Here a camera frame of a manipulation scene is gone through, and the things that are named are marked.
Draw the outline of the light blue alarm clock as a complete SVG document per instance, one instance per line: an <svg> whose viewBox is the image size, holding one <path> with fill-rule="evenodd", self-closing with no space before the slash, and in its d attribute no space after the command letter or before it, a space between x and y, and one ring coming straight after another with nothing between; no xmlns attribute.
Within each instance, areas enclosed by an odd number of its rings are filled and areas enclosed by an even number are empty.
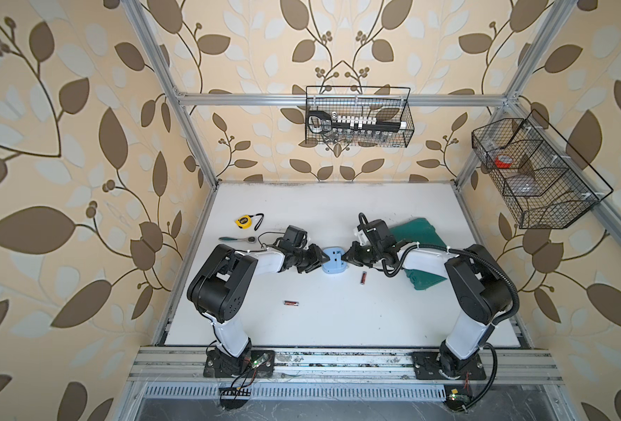
<svg viewBox="0 0 621 421"><path fill-rule="evenodd" d="M348 264L343 261L345 250L342 247L327 247L323 253L329 258L322 265L322 270L327 275L338 275L347 270Z"/></svg>

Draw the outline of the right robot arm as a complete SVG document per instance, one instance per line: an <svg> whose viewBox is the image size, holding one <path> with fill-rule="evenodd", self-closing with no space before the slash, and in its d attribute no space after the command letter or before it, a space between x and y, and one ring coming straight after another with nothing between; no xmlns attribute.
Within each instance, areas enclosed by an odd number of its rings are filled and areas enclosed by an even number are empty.
<svg viewBox="0 0 621 421"><path fill-rule="evenodd" d="M520 308L515 284L482 245L452 248L400 241L383 248L356 241L342 261L375 268L390 278L406 269L450 281L461 312L432 364L447 378L458 377L479 349L487 345L496 326Z"/></svg>

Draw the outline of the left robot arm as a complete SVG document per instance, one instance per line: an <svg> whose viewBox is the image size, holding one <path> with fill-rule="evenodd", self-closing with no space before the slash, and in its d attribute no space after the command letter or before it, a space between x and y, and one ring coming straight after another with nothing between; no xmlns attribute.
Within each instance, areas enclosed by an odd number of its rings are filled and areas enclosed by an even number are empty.
<svg viewBox="0 0 621 421"><path fill-rule="evenodd" d="M238 319L252 279L290 268L310 273L330 257L311 244L306 248L269 247L263 251L240 252L220 244L211 252L187 288L189 300L201 316L208 319L217 339L217 349L228 357L240 358L251 347L251 340Z"/></svg>

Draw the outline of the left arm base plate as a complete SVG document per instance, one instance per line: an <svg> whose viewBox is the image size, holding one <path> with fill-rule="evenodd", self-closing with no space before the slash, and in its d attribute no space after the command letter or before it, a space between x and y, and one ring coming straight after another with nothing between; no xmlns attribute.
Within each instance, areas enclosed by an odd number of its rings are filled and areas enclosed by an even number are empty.
<svg viewBox="0 0 621 421"><path fill-rule="evenodd" d="M206 356L205 378L235 378L250 369L257 372L258 378L270 378L275 370L276 354L273 350L249 350L236 358L214 348Z"/></svg>

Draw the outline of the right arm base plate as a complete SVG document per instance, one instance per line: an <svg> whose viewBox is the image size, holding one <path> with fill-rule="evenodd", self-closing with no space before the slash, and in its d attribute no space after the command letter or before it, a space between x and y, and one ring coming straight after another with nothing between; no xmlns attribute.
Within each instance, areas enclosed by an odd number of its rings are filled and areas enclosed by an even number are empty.
<svg viewBox="0 0 621 421"><path fill-rule="evenodd" d="M487 374L478 352L465 360L453 353L418 351L411 354L415 377L426 381L484 381Z"/></svg>

